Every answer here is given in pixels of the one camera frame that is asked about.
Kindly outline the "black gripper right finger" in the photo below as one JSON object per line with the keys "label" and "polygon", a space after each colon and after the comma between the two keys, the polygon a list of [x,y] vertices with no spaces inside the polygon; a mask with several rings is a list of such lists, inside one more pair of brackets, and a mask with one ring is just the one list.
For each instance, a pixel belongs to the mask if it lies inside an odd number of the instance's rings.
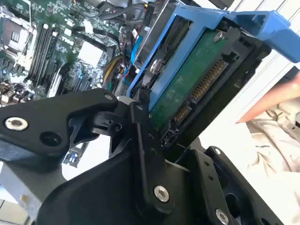
{"label": "black gripper right finger", "polygon": [[221,149],[187,150],[197,210],[205,225],[281,225],[282,221],[258,195]]}

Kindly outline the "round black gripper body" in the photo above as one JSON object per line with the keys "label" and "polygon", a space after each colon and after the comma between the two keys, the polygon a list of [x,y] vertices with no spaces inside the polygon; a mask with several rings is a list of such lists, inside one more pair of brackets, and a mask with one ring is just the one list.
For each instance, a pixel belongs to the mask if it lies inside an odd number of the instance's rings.
{"label": "round black gripper body", "polygon": [[167,176],[175,207],[166,217],[138,212],[129,153],[122,153],[54,189],[39,209],[38,225],[204,225],[205,211],[193,196],[190,173],[170,163]]}

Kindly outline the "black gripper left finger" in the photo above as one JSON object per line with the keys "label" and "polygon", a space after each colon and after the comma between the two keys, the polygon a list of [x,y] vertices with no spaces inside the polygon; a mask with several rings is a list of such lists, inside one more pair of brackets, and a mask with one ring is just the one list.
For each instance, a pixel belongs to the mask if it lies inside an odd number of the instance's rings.
{"label": "black gripper left finger", "polygon": [[54,172],[72,147],[110,136],[109,159],[130,154],[138,212],[173,211],[171,195],[158,198],[156,187],[169,189],[169,179],[157,132],[141,104],[127,105],[105,89],[92,89],[6,106],[0,121],[1,161],[33,173]]}

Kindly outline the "person's hand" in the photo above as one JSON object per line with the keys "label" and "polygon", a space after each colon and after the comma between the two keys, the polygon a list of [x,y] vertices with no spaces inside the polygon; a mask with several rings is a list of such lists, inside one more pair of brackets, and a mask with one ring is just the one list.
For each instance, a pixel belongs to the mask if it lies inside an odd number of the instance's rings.
{"label": "person's hand", "polygon": [[236,123],[253,120],[267,109],[281,102],[300,97],[300,73],[286,83],[275,85],[264,94]]}

